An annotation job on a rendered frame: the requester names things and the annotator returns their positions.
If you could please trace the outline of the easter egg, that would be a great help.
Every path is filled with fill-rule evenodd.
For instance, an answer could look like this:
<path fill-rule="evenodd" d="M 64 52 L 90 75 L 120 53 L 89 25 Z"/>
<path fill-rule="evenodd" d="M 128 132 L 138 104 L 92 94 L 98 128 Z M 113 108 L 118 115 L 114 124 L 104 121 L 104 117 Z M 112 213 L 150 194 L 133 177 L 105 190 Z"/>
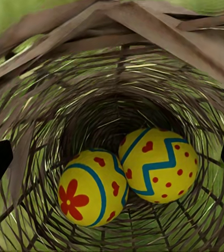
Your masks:
<path fill-rule="evenodd" d="M 119 156 L 90 147 L 68 162 L 57 189 L 63 214 L 70 222 L 85 228 L 113 221 L 123 211 L 132 191 Z"/>
<path fill-rule="evenodd" d="M 119 160 L 127 183 L 142 199 L 158 204 L 173 202 L 196 180 L 196 151 L 177 133 L 143 128 L 121 140 Z"/>

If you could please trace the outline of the wicker basket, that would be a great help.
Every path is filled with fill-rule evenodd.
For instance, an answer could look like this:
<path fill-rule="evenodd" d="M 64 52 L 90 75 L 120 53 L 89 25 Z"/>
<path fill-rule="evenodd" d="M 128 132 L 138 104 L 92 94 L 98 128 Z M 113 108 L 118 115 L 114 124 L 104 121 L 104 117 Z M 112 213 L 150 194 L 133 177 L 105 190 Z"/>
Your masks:
<path fill-rule="evenodd" d="M 37 38 L 18 54 L 12 51 L 26 40 L 37 35 L 45 36 Z M 130 47 L 137 47 L 137 49 L 130 49 Z M 97 50 L 98 48 L 101 49 Z M 82 53 L 85 55 L 92 50 L 97 51 L 90 56 L 80 56 L 72 59 L 77 54 Z M 157 54 L 157 56 L 141 56 L 151 54 Z M 8 182 L 6 196 L 3 190 L 2 179 L 0 180 L 0 192 L 4 201 L 2 215 L 0 216 L 0 228 L 5 243 L 6 237 L 13 246 L 10 239 L 3 232 L 2 221 L 5 221 L 22 246 L 22 252 L 31 252 L 32 248 L 38 252 L 34 247 L 36 241 L 46 246 L 48 252 L 57 252 L 55 247 L 62 250 L 62 252 L 72 252 L 71 249 L 76 250 L 76 252 L 83 252 L 75 244 L 84 247 L 97 247 L 100 248 L 100 252 L 124 252 L 126 250 L 136 252 L 139 248 L 154 246 L 151 244 L 162 238 L 165 240 L 165 248 L 167 248 L 168 252 L 173 252 L 175 247 L 185 241 L 178 251 L 180 252 L 197 234 L 199 234 L 199 238 L 187 252 L 205 252 L 206 250 L 209 250 L 209 252 L 219 252 L 220 247 L 224 244 L 224 224 L 220 227 L 224 216 L 224 204 L 222 203 L 224 196 L 224 175 L 220 196 L 218 186 L 218 197 L 211 192 L 215 180 L 212 182 L 210 190 L 203 187 L 203 182 L 207 173 L 208 186 L 208 167 L 210 162 L 224 169 L 223 163 L 212 158 L 208 150 L 209 142 L 207 140 L 208 136 L 212 144 L 208 133 L 212 132 L 215 136 L 216 149 L 214 144 L 212 144 L 212 147 L 214 147 L 218 155 L 216 137 L 223 147 L 224 132 L 210 104 L 214 107 L 224 124 L 221 117 L 224 117 L 224 85 L 197 78 L 193 74 L 214 78 L 224 84 L 224 15 L 204 16 L 193 10 L 171 3 L 170 0 L 76 0 L 22 16 L 0 34 L 0 59 L 2 57 L 5 57 L 6 62 L 0 65 L 0 102 L 5 100 L 0 108 L 0 141 L 7 140 L 6 136 L 12 130 L 9 142 L 13 153 L 13 160 L 5 171 L 5 177 Z M 166 58 L 151 59 L 158 57 Z M 84 60 L 80 62 L 73 62 L 83 58 Z M 174 61 L 159 62 L 159 60 L 168 59 Z M 63 64 L 64 61 L 68 60 L 72 61 Z M 136 60 L 151 64 L 140 64 L 135 62 Z M 169 64 L 175 61 L 182 62 L 184 65 Z M 70 66 L 72 67 L 69 69 L 59 70 L 60 68 Z M 96 71 L 92 72 L 94 69 Z M 27 92 L 23 97 L 18 98 L 25 90 L 27 84 L 32 81 L 31 78 L 35 74 L 34 82 Z M 18 87 L 25 80 L 27 82 Z M 190 93 L 185 93 L 183 91 L 186 90 L 175 88 L 169 82 L 186 85 L 187 87 L 185 88 L 192 90 L 198 96 L 201 94 L 203 98 L 196 98 Z M 51 89 L 54 84 L 57 84 L 57 87 Z M 6 106 L 14 92 L 18 89 L 17 94 Z M 1 98 L 3 93 L 8 90 L 10 90 L 9 93 Z M 38 93 L 39 96 L 33 100 L 34 96 Z M 145 97 L 150 102 L 133 96 Z M 109 99 L 115 99 L 112 102 L 115 105 L 97 111 L 95 114 L 99 113 L 98 116 L 101 115 L 101 117 L 92 126 L 88 125 L 87 121 L 94 112 L 93 109 L 97 110 L 101 106 L 98 108 L 95 106 L 83 116 L 81 115 L 94 103 Z M 156 109 L 138 100 L 154 105 Z M 134 106 L 118 106 L 117 102 L 121 101 L 134 104 Z M 208 103 L 218 125 L 207 116 L 207 111 L 201 105 L 203 102 Z M 180 106 L 186 119 L 174 108 L 176 104 Z M 135 109 L 145 113 L 148 117 L 146 118 L 144 115 L 141 116 L 136 113 Z M 180 203 L 179 199 L 176 200 L 179 206 L 163 226 L 161 226 L 159 218 L 171 202 L 156 208 L 158 203 L 146 201 L 138 195 L 129 196 L 120 214 L 127 213 L 130 219 L 116 217 L 108 225 L 131 227 L 131 229 L 117 230 L 105 225 L 95 227 L 101 232 L 101 240 L 97 240 L 91 234 L 85 233 L 76 224 L 70 222 L 63 214 L 58 203 L 57 188 L 61 174 L 68 162 L 74 157 L 72 139 L 74 139 L 76 144 L 76 152 L 82 130 L 84 126 L 88 125 L 88 129 L 84 135 L 86 137 L 89 132 L 91 133 L 88 149 L 89 147 L 106 150 L 111 148 L 112 153 L 118 157 L 120 144 L 122 143 L 121 139 L 131 133 L 129 126 L 136 127 L 132 123 L 140 125 L 140 129 L 143 129 L 150 127 L 146 124 L 146 121 L 149 121 L 153 127 L 157 128 L 149 120 L 149 118 L 152 118 L 160 126 L 153 116 L 155 112 L 161 113 L 164 116 L 165 120 L 160 114 L 160 117 L 165 124 L 168 124 L 172 132 L 177 133 L 190 142 L 198 156 L 198 164 L 200 164 L 202 159 L 202 167 L 198 177 L 194 181 L 194 188 L 190 194 L 187 194 L 182 203 Z M 129 119 L 129 122 L 114 123 L 114 121 L 119 120 L 118 117 L 120 116 L 127 117 L 125 119 Z M 42 133 L 42 129 L 52 119 L 52 124 Z M 199 123 L 199 126 L 195 125 L 193 119 Z M 74 126 L 77 121 L 81 121 L 84 124 L 77 138 L 75 138 L 81 123 L 79 124 L 73 138 Z M 167 124 L 165 126 L 166 130 Z M 13 140 L 17 127 L 17 135 Z M 136 128 L 139 129 L 138 127 Z M 160 128 L 162 127 L 160 126 Z M 206 155 L 204 155 L 203 150 L 202 134 L 200 135 L 198 129 L 203 131 L 205 135 Z M 195 131 L 198 138 L 200 136 L 202 145 L 200 145 L 199 141 L 197 144 Z M 102 144 L 99 145 L 101 137 L 103 137 L 103 146 Z M 83 151 L 83 145 L 84 139 L 80 146 L 81 151 Z M 38 176 L 36 177 L 35 171 L 33 180 L 34 153 L 38 150 L 40 153 L 40 149 L 42 148 L 46 149 L 42 155 L 40 168 L 36 156 Z M 205 159 L 207 160 L 206 170 L 204 169 Z M 26 177 L 27 162 L 28 171 Z M 53 169 L 55 169 L 56 176 L 54 176 Z M 199 182 L 201 170 L 202 179 Z M 49 184 L 51 199 L 45 191 L 45 178 L 46 184 L 47 182 Z M 44 201 L 41 200 L 38 184 L 41 187 Z M 208 194 L 207 200 L 199 206 L 192 216 L 189 216 L 187 210 L 197 204 L 201 189 Z M 31 193 L 32 190 L 34 196 Z M 39 196 L 41 208 L 38 205 L 36 193 Z M 44 216 L 44 220 L 41 221 L 39 213 L 41 224 L 36 219 L 30 194 L 36 202 L 38 213 L 40 209 Z M 212 208 L 206 220 L 198 227 L 197 224 L 199 224 L 200 219 L 210 208 L 204 214 L 201 214 L 196 222 L 194 222 L 194 218 L 204 204 L 205 209 L 210 197 L 214 200 L 214 204 L 211 205 Z M 50 210 L 48 210 L 47 200 Z M 184 209 L 187 203 L 188 206 Z M 18 211 L 18 205 L 19 209 L 22 206 L 27 211 L 30 224 L 22 215 L 22 210 Z M 221 206 L 222 210 L 217 219 L 215 219 L 218 206 Z M 161 208 L 163 209 L 157 215 L 157 211 Z M 183 212 L 181 214 L 178 213 L 163 229 L 180 208 Z M 149 209 L 152 209 L 152 211 L 143 214 L 138 219 L 132 219 L 131 214 L 142 210 L 133 216 L 135 217 Z M 13 210 L 16 219 L 11 213 Z M 53 212 L 65 223 L 68 223 L 72 230 L 68 225 L 64 225 L 52 216 Z M 20 226 L 18 213 L 22 216 L 23 222 L 25 220 L 33 233 L 35 233 L 31 240 L 29 239 L 25 223 L 26 233 Z M 9 214 L 11 214 L 17 223 L 19 238 L 6 221 L 6 217 Z M 154 214 L 155 216 L 146 217 L 149 214 Z M 183 218 L 172 231 L 165 234 L 170 225 L 182 214 L 185 214 L 188 218 L 187 222 L 178 227 Z M 208 228 L 202 233 L 207 220 L 212 214 L 214 215 Z M 36 231 L 32 227 L 31 217 L 34 220 Z M 58 226 L 52 224 L 49 218 Z M 149 219 L 157 220 L 160 231 L 150 232 L 155 228 L 133 229 L 135 226 L 132 225 L 132 222 Z M 207 239 L 205 236 L 215 222 L 217 223 L 214 232 Z M 122 225 L 122 223 L 130 223 L 131 225 L 126 226 Z M 188 223 L 191 223 L 191 227 L 184 232 L 183 236 L 173 246 L 170 246 L 167 238 L 180 229 L 179 233 Z M 61 232 L 69 240 L 48 229 L 46 224 Z M 60 226 L 71 231 L 71 235 L 63 231 Z M 181 240 L 192 228 L 195 228 L 194 233 L 190 237 Z M 134 232 L 141 230 L 147 231 L 134 234 Z M 27 248 L 23 242 L 22 231 L 28 240 Z M 46 231 L 54 239 L 50 238 Z M 83 233 L 89 238 L 80 236 L 76 232 Z M 124 232 L 132 232 L 132 234 L 112 234 Z M 115 237 L 105 238 L 105 233 L 115 235 Z M 159 233 L 162 233 L 161 237 L 155 238 L 145 245 L 136 246 L 135 242 L 146 240 L 135 239 L 136 236 L 157 235 Z M 40 236 L 51 247 L 46 245 Z M 74 236 L 83 238 L 87 242 L 91 240 L 99 243 L 100 246 L 93 245 L 92 243 L 78 242 L 74 239 Z M 105 239 L 123 237 L 131 237 L 132 239 L 119 240 L 114 243 L 104 241 Z M 62 246 L 56 238 L 65 243 L 67 247 Z M 215 245 L 212 246 L 212 242 L 216 238 L 218 239 Z M 204 241 L 204 244 L 198 249 L 191 250 L 201 239 Z M 120 246 L 120 244 L 125 243 L 131 243 L 132 246 Z M 119 248 L 110 249 L 106 248 L 106 245 Z M 13 248 L 15 249 L 14 246 Z M 1 245 L 0 252 L 4 252 Z"/>

